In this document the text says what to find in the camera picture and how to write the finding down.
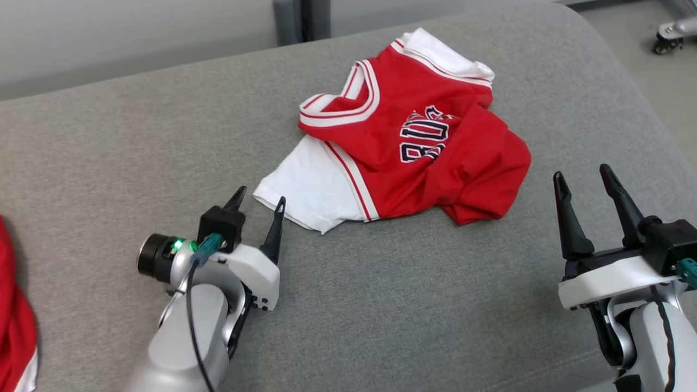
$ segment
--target gray fabric surface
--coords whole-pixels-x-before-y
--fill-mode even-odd
[[[697,222],[697,181],[651,108],[578,15],[508,7],[246,54],[0,104],[0,213],[38,318],[38,391],[117,391],[168,301],[139,276],[153,232],[253,189],[298,140],[298,103],[340,91],[356,59],[424,27],[496,72],[493,111],[533,165],[506,217],[440,210],[325,236],[286,223],[275,312],[253,312],[222,391],[566,391],[611,377],[587,312],[562,309],[552,173],[587,235],[621,229],[609,163],[644,213]],[[249,198],[243,240],[271,211]],[[683,297],[697,316],[695,294]]]

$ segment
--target white trim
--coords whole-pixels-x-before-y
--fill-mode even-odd
[[[24,368],[24,372],[15,387],[15,392],[32,392],[36,389],[36,373],[38,372],[38,368],[39,352],[38,349],[34,348],[34,355],[31,356],[31,360]]]
[[[358,67],[354,64],[353,67],[351,67],[351,71],[349,72],[348,77],[346,78],[346,83],[344,83],[344,89],[342,89],[342,93],[339,96],[346,96],[346,92],[348,91],[349,87],[351,87],[351,83],[357,72]]]
[[[405,33],[390,47],[399,54],[419,61],[437,75],[491,88],[494,73],[488,66],[467,60],[424,29]]]
[[[307,106],[306,110],[316,110],[316,111],[321,111],[325,107],[327,107],[333,100],[334,96],[330,96],[328,94],[315,94],[308,99],[306,99],[303,103],[300,104],[300,107],[304,107],[310,103],[309,106]]]
[[[358,109],[344,110],[341,112],[316,112],[314,110],[310,110],[309,108],[303,109],[303,105],[301,105],[300,122],[305,125],[315,127],[338,126],[365,121],[375,112],[375,110],[377,110],[380,103],[380,89],[378,87],[373,66],[368,60],[358,61],[356,65],[360,67],[360,71],[362,72],[356,72],[353,83],[351,83],[351,85],[346,89],[347,98],[354,96],[355,99],[355,96],[358,96],[360,93],[363,82],[365,82],[365,85],[368,88],[368,98],[366,99],[365,103]]]
[[[411,59],[415,59],[416,61],[420,62],[421,64],[425,65],[428,67],[430,70],[432,70],[435,74],[447,77],[448,79],[453,79],[453,80],[459,80],[460,82],[466,82],[466,83],[471,83],[471,84],[478,84],[480,86],[484,87],[489,87],[491,88],[491,82],[488,82],[486,80],[479,80],[479,79],[473,79],[469,77],[459,77],[459,76],[454,76],[449,73],[444,73],[443,71],[437,69],[430,61],[426,60],[425,58],[421,56],[416,56],[415,54],[405,52],[404,48],[399,46],[398,43],[393,42],[390,44],[392,49],[394,49],[397,53],[403,54],[404,56],[407,56]]]
[[[335,163],[346,176],[346,180],[349,182],[348,184],[353,191],[353,197],[358,205],[358,209],[363,215],[363,221],[370,222],[380,219],[378,210],[375,208],[375,203],[373,203],[373,198],[370,196],[370,191],[368,191],[368,187],[365,185],[365,181],[363,181],[363,175],[361,175],[353,158],[334,142],[324,142],[323,146],[325,146],[329,156],[335,160]]]

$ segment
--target folded clothing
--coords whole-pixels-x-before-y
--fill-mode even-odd
[[[322,233],[439,205],[457,223],[499,219],[530,167],[525,142],[488,110],[493,71],[423,29],[357,61],[339,95],[300,105],[307,133],[254,191]]]

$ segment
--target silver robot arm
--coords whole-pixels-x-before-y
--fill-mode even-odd
[[[176,289],[162,312],[155,337],[124,391],[217,390],[250,309],[275,308],[280,279],[276,264],[285,199],[279,201],[265,243],[254,248],[238,240],[244,223],[244,215],[238,208],[244,193],[245,189],[241,188],[223,209],[214,207],[201,217],[201,226],[212,229],[202,232],[199,228],[199,241],[153,234],[143,244],[138,256],[138,271],[170,283]],[[221,247],[221,251],[204,253],[203,266],[194,270],[192,260],[200,258],[200,246],[206,243],[213,230],[222,232],[223,240],[215,245],[216,249]],[[187,296],[190,296],[191,323],[201,363],[194,350]]]
[[[687,221],[663,224],[644,218],[612,169],[601,165],[615,202],[622,248],[595,252],[571,206],[561,173],[554,176],[562,255],[559,284],[566,309],[588,309],[618,392],[693,391],[697,384],[697,333],[678,297],[697,285],[697,229]]]

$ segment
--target white sleeve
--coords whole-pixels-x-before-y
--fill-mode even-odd
[[[363,220],[351,186],[322,141],[304,136],[253,193],[274,209],[286,198],[286,217],[305,229],[325,234],[345,220]]]

